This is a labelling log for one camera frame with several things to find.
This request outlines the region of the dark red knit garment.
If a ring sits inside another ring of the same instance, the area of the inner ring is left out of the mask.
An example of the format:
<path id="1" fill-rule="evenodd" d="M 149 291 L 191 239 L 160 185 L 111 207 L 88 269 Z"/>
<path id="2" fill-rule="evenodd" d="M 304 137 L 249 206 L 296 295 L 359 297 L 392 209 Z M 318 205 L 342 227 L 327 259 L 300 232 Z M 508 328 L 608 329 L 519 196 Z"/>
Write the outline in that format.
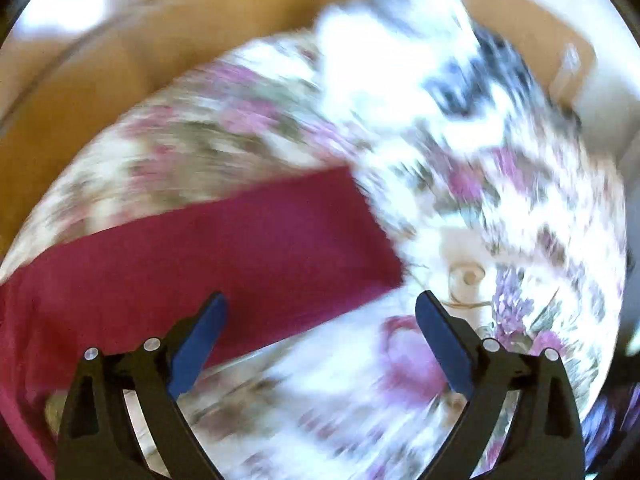
<path id="1" fill-rule="evenodd" d="M 54 246 L 1 286 L 1 414 L 53 474 L 47 398 L 90 347 L 165 335 L 213 293 L 229 301 L 222 363 L 400 285 L 401 263 L 345 167 L 256 186 Z"/>

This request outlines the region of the floral quilted bedspread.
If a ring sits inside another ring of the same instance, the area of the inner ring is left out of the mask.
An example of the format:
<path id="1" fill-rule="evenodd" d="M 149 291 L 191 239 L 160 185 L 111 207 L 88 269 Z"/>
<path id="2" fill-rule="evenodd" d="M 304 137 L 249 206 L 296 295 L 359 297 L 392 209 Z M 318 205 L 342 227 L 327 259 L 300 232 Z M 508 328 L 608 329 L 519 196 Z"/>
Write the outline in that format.
<path id="1" fill-rule="evenodd" d="M 406 284 L 392 296 L 250 358 L 206 373 L 181 401 L 231 479 L 405 479 L 425 465 L 461 413 L 450 389 L 420 403 L 383 375 L 380 330 L 431 289 L 477 333 L 518 351 L 557 346 L 586 408 L 608 366 L 626 242 L 622 181 L 589 156 L 574 119 L 542 102 L 514 49 L 487 29 L 473 75 L 436 79 L 452 122 L 506 120 L 506 143 L 473 154 L 427 136 L 335 153 L 395 237 Z M 46 249 L 130 220 L 218 200 L 320 159 L 309 32 L 255 40 L 192 70 L 100 133 L 29 215 L 2 278 Z"/>

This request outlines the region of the white floral pillow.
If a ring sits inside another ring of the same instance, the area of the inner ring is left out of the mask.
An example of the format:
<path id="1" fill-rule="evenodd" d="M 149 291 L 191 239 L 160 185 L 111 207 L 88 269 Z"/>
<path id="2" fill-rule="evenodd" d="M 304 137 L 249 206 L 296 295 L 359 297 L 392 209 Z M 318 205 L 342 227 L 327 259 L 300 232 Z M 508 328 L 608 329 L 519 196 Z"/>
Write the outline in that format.
<path id="1" fill-rule="evenodd" d="M 372 136 L 425 133 L 459 155 L 533 126 L 576 136 L 580 120 L 542 90 L 520 52 L 463 0 L 345 0 L 314 25 L 321 110 Z"/>

